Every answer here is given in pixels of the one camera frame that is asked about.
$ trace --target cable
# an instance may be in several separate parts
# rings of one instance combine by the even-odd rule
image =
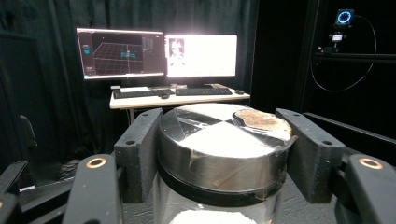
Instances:
[[[370,23],[369,20],[367,20],[367,19],[364,18],[363,16],[355,15],[354,17],[363,19],[363,20],[365,20],[365,21],[370,25],[370,27],[371,27],[371,29],[372,29],[372,31],[373,31],[374,44],[375,44],[374,54],[376,54],[376,36],[375,36],[375,29],[374,29],[373,25]],[[329,92],[341,92],[341,91],[347,91],[347,90],[351,89],[352,87],[354,87],[354,86],[356,86],[358,83],[360,83],[360,82],[367,76],[367,74],[371,71],[372,67],[373,67],[373,63],[371,63],[371,65],[370,65],[370,67],[367,69],[366,73],[365,73],[361,78],[359,78],[358,81],[356,81],[356,82],[353,83],[352,85],[350,85],[350,86],[348,86],[348,87],[346,87],[346,88],[344,88],[344,89],[342,89],[342,90],[334,91],[334,90],[326,89],[325,87],[321,86],[321,85],[318,83],[318,81],[315,79],[314,70],[312,69],[312,61],[311,61],[311,63],[309,64],[309,68],[310,68],[310,70],[311,70],[311,76],[312,76],[312,78],[314,79],[315,83],[316,83],[321,89],[323,89],[324,91],[329,91]]]

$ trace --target monitor screen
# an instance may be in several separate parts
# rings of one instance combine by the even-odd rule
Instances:
[[[163,76],[163,33],[77,28],[84,79]]]
[[[233,77],[236,35],[165,35],[168,77]]]

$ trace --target cylindrical container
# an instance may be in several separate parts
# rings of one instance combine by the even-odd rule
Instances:
[[[285,120],[244,105],[185,105],[163,116],[160,141],[156,223],[273,221],[293,142]]]

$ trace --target computer mouse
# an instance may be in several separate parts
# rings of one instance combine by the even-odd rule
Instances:
[[[243,95],[245,92],[242,90],[235,90],[235,93],[238,95]]]
[[[161,95],[161,99],[166,100],[166,99],[169,98],[169,96],[171,96],[171,95],[169,95],[169,94],[163,94],[163,95]]]

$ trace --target keyboard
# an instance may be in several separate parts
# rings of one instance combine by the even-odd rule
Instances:
[[[150,90],[150,91],[125,91],[125,92],[113,91],[113,94],[114,94],[114,99],[126,99],[126,98],[145,97],[145,96],[172,95],[175,93],[171,90]]]
[[[187,88],[176,89],[176,96],[193,96],[193,95],[232,95],[228,88]]]

